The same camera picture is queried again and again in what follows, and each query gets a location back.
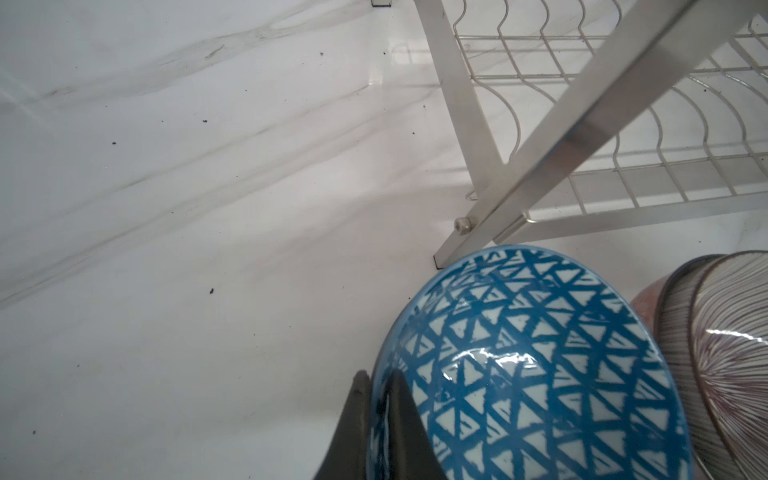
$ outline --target dish rack leg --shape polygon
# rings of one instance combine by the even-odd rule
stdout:
[[[453,34],[435,26],[448,24],[440,0],[415,1],[472,174],[462,136],[473,129],[457,122],[464,112],[454,112],[451,107],[456,91],[474,95],[472,84],[463,64],[461,71],[443,64],[453,62],[452,57],[461,58]],[[515,156],[495,169],[490,186],[480,191],[477,203],[463,217],[471,227],[451,234],[435,254],[437,266],[447,266],[491,240],[500,243],[523,227],[527,222],[523,212],[761,8],[764,5],[757,0],[643,0],[635,4]],[[448,49],[455,55],[444,52]],[[467,118],[474,114],[470,111]]]
[[[502,156],[478,101],[454,31],[441,0],[416,0],[416,8],[435,62],[442,96],[451,115],[475,192],[481,194],[502,167]]]

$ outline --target metal frame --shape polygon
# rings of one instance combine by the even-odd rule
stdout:
[[[735,31],[746,24],[755,12],[764,8],[757,0],[643,0],[638,2],[623,21],[607,37],[585,35],[582,30],[586,15],[582,0],[582,18],[578,25],[578,35],[545,34],[549,21],[549,7],[541,0],[547,11],[547,20],[541,27],[540,35],[507,36],[502,34],[502,26],[508,18],[509,5],[506,5],[504,18],[498,24],[497,35],[459,35],[457,24],[464,12],[451,26],[445,14],[441,0],[415,0],[419,17],[426,33],[430,51],[435,62],[440,83],[443,87],[445,102],[456,130],[462,153],[468,166],[472,183],[478,192],[478,201],[467,215],[457,219],[456,231],[447,239],[435,255],[438,267],[446,266],[464,255],[483,248],[494,240],[502,243],[506,240],[515,242],[537,240],[544,237],[563,237],[576,233],[588,233],[597,230],[631,227],[649,223],[702,217],[739,210],[765,207],[768,194],[740,194],[723,172],[720,160],[712,154],[707,144],[708,125],[701,110],[690,102],[699,112],[704,123],[703,147],[707,157],[693,159],[687,163],[710,162],[718,171],[730,192],[729,197],[706,200],[691,200],[680,185],[671,167],[674,162],[667,161],[660,148],[662,129],[658,116],[651,108],[659,126],[657,152],[658,164],[642,167],[662,167],[677,188],[681,202],[643,207],[640,205],[632,187],[627,182],[627,168],[622,167],[614,152],[613,166],[602,171],[616,173],[626,188],[632,208],[604,213],[591,213],[580,198],[574,176],[593,174],[594,172],[574,171],[592,154],[611,138],[617,138],[622,128],[648,108],[662,94],[673,88],[685,98],[687,96],[674,85],[689,76],[704,87],[709,87],[695,74],[717,73],[730,80],[743,84],[766,104],[768,98],[735,74],[739,71],[756,71],[766,80],[766,67],[755,61],[741,45],[731,37]],[[611,0],[619,11],[621,7]],[[765,37],[757,34],[750,23],[749,34],[737,35],[737,38],[756,38],[766,49]],[[731,38],[734,50],[747,60],[748,67],[725,68],[712,58],[712,68],[698,68],[708,55]],[[467,52],[462,45],[464,40],[499,40],[515,74],[482,75],[472,70]],[[581,73],[566,72],[550,45],[550,41],[572,39],[583,41],[593,54],[593,58]],[[558,74],[523,74],[515,63],[508,42],[516,40],[538,40],[544,43]],[[601,40],[604,44],[595,50],[591,42]],[[533,83],[533,80],[558,78],[568,84],[568,89],[558,101]],[[531,132],[528,139],[520,145],[520,123],[515,109],[500,95],[490,81],[517,81],[548,97],[554,105],[541,123]],[[492,134],[482,113],[482,107],[475,94],[472,82],[493,93],[505,103],[515,119],[518,128],[517,144],[507,164],[501,162],[498,148],[492,140]],[[757,167],[768,179],[766,165],[758,158],[765,152],[754,151],[746,140],[746,129],[735,107],[720,92],[713,89],[720,100],[736,116],[743,132],[744,157],[751,157]],[[548,192],[563,180],[570,182],[576,196],[581,214],[557,220],[534,222],[528,211]]]

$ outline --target metal dish rack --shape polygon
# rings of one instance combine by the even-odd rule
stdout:
[[[415,0],[478,199],[438,267],[768,207],[764,3],[469,1]]]

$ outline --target bowl rim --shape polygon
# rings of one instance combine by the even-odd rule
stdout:
[[[686,276],[688,273],[693,272],[697,268],[705,266],[712,260],[718,260],[722,257],[727,257],[727,254],[712,253],[710,255],[703,255],[701,257],[693,258],[680,265],[674,272],[667,276],[667,281],[664,282],[664,286],[661,287],[661,290],[659,291],[659,297],[656,301],[656,309],[654,311],[654,324],[653,330],[651,331],[654,336],[654,340],[659,338],[659,319],[661,318],[661,313],[664,310],[664,301],[667,299],[667,294],[670,292],[670,290],[672,290],[672,287],[675,286],[678,280]]]

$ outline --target metal bolt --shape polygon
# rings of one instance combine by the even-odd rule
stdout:
[[[472,222],[467,217],[460,217],[453,220],[453,229],[458,232],[459,235],[466,235],[472,231]]]

